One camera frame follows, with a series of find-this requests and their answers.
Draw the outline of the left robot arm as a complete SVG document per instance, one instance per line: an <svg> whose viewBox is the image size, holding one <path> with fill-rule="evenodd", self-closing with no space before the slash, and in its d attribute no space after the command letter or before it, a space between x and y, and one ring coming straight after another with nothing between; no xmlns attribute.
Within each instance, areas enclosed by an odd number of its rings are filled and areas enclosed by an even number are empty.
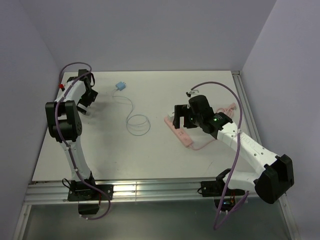
<svg viewBox="0 0 320 240"><path fill-rule="evenodd" d="M98 92L93 89L94 85L94 75L87 69L80 69L77 76L70 77L60 87L62 94L45 104L48 131L66 155L71 169L71 186L82 184L79 194L86 200L95 198L98 188L82 150L80 113L85 115L87 108L96 100Z"/></svg>

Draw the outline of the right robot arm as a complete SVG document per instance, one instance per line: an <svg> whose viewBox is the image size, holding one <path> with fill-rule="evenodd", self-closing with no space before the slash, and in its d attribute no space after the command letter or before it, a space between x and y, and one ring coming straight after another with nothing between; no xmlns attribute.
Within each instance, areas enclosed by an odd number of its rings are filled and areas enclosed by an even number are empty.
<svg viewBox="0 0 320 240"><path fill-rule="evenodd" d="M236 171L233 167L224 170L215 178L215 195L253 191L264 202L273 204L294 185L292 159L266 149L239 129L225 113L214 112L206 96L195 95L188 104L175 105L172 123L175 129L180 128L181 118L184 128L201 128L235 150L236 156L244 158L254 169L254 172Z"/></svg>

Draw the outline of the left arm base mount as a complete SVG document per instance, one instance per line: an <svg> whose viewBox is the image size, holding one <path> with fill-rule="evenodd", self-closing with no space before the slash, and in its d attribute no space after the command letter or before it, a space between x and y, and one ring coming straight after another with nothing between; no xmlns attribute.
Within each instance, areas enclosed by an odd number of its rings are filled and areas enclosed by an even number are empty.
<svg viewBox="0 0 320 240"><path fill-rule="evenodd" d="M68 189L68 202L78 202L78 213L80 217L88 220L97 220L106 216L111 209L114 186L112 184L96 185L94 179L85 180L93 184L95 189L84 184L82 181L69 181L66 178L61 180L64 187ZM101 207L102 201L108 201L108 207L101 216L96 215Z"/></svg>

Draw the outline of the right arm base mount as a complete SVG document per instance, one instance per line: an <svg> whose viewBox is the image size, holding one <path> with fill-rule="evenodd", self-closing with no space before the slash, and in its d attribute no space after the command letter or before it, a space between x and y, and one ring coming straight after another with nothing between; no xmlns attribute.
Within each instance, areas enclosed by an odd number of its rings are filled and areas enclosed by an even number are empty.
<svg viewBox="0 0 320 240"><path fill-rule="evenodd" d="M225 183L222 181L201 181L200 188L197 193L202 195L202 197L221 197L223 193ZM227 189L225 197L222 202L221 211L230 211L237 203L236 197L243 196L245 194L244 190L241 189Z"/></svg>

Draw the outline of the pink power strip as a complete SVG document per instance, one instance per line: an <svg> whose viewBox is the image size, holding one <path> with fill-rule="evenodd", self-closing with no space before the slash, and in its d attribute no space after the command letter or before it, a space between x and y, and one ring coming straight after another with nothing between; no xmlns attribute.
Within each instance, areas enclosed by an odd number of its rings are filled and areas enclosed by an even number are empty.
<svg viewBox="0 0 320 240"><path fill-rule="evenodd" d="M169 127L169 129L173 132L173 134L178 138L178 140L186 147L190 147L193 144L192 139L190 136L186 133L186 131L182 128L175 129L172 122L165 117L164 122Z"/></svg>

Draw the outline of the white charger plug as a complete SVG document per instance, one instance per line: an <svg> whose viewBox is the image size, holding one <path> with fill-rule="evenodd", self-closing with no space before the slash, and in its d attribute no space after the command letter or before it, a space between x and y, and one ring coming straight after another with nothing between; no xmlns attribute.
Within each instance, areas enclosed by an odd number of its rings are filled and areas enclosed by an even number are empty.
<svg viewBox="0 0 320 240"><path fill-rule="evenodd" d="M168 119L169 122L173 122L174 118L175 118L175 113L174 112L168 112L167 113L167 119Z"/></svg>

